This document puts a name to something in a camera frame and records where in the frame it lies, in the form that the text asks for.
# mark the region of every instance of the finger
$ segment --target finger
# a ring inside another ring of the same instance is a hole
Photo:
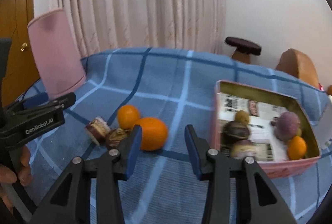
[[[31,169],[30,166],[22,167],[21,171],[18,174],[19,180],[22,186],[27,186],[32,181]]]
[[[0,164],[0,183],[13,184],[15,182],[16,174],[6,166]]]
[[[30,161],[30,151],[26,146],[23,146],[20,161],[24,167],[28,167]]]
[[[11,213],[13,213],[13,204],[9,200],[7,194],[5,193],[5,191],[4,191],[4,189],[2,187],[0,187],[0,197],[3,200],[4,204],[6,205],[6,207],[8,208],[8,210]]]

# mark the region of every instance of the gold door knob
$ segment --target gold door knob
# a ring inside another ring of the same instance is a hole
[[[27,43],[27,42],[23,43],[23,44],[21,45],[21,52],[24,52],[25,49],[27,49],[27,47],[28,47],[28,43]]]

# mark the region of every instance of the orange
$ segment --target orange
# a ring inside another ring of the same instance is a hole
[[[124,105],[117,111],[117,121],[122,129],[132,129],[139,119],[139,111],[133,105]]]
[[[153,151],[164,145],[168,129],[163,121],[154,117],[144,117],[138,120],[135,125],[140,125],[142,128],[141,150]]]
[[[288,143],[287,154],[290,160],[301,159],[307,152],[307,144],[300,136],[295,136]]]

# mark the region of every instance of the tablecloth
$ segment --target tablecloth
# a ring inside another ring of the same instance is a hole
[[[34,180],[26,188],[39,204],[61,171],[75,156],[99,157],[97,147],[84,131],[96,116],[117,127],[116,110],[135,105],[142,116],[163,120],[169,136],[163,150],[140,152],[134,174],[120,182],[122,209],[129,223],[200,223],[207,182],[196,179],[184,141],[184,128],[192,124],[200,137],[210,135],[214,85],[231,80],[297,98],[310,122],[316,124],[328,98],[312,86],[283,72],[247,65],[210,53],[129,48],[108,50],[82,60],[87,82],[76,92],[76,103],[65,111],[66,123],[31,141],[30,164]],[[25,97],[44,92],[36,82]],[[298,223],[306,223],[323,200],[332,182],[332,157],[322,158],[302,175],[274,179]],[[96,223],[96,182],[92,181],[91,223]],[[235,185],[231,181],[230,223],[235,223]]]

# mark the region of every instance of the wooden door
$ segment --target wooden door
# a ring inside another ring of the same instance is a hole
[[[33,0],[0,0],[0,37],[12,39],[7,72],[2,80],[3,106],[12,103],[39,79],[27,30],[32,18]]]

